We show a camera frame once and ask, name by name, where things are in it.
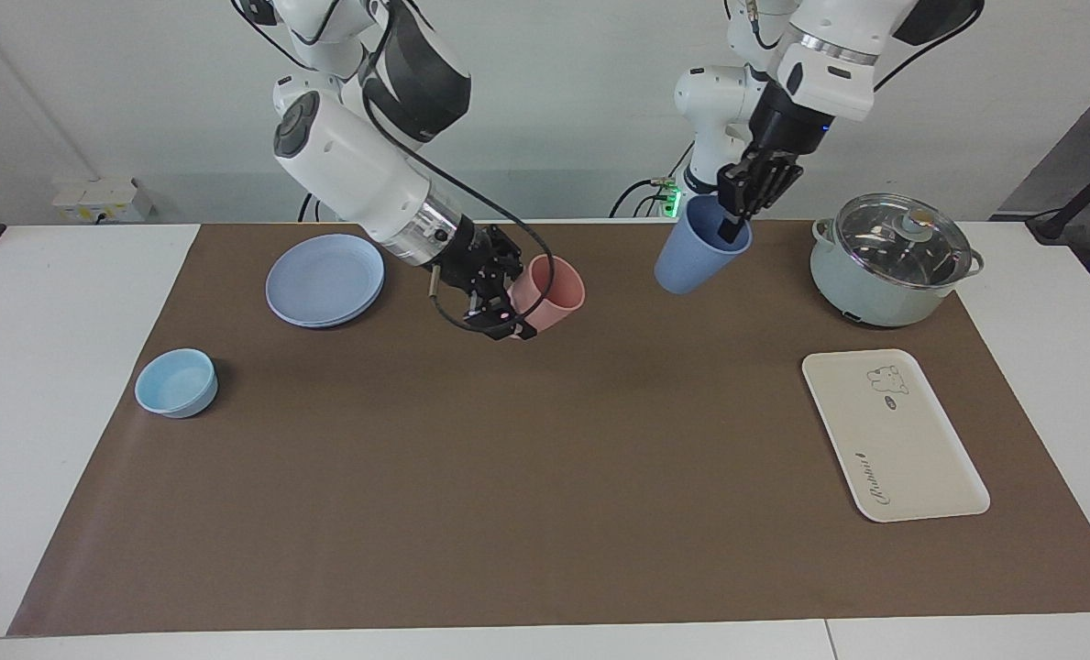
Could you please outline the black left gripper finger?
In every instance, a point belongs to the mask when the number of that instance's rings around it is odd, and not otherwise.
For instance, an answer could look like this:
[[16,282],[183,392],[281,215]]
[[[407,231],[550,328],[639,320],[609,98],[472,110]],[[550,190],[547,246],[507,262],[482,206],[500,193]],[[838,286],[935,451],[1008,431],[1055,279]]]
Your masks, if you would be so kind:
[[754,213],[770,208],[803,175],[796,158],[771,158],[762,164],[754,185]]
[[726,244],[737,241],[741,230],[747,227],[747,222],[754,213],[756,174],[755,158],[742,158],[741,161],[725,164],[717,171],[717,196],[723,209],[718,237]]

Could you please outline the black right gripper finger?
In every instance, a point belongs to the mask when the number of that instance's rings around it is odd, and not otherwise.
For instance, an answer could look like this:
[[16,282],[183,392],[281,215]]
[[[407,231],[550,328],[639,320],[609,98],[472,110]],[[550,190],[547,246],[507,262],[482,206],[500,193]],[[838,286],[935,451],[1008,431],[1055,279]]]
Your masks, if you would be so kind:
[[516,311],[512,298],[506,291],[491,296],[474,291],[469,295],[468,304],[465,313],[468,331],[483,334],[494,341],[502,341],[506,338],[531,341],[538,334],[536,327],[529,323],[523,314]]
[[511,241],[491,241],[491,281],[508,288],[523,274],[521,250]]

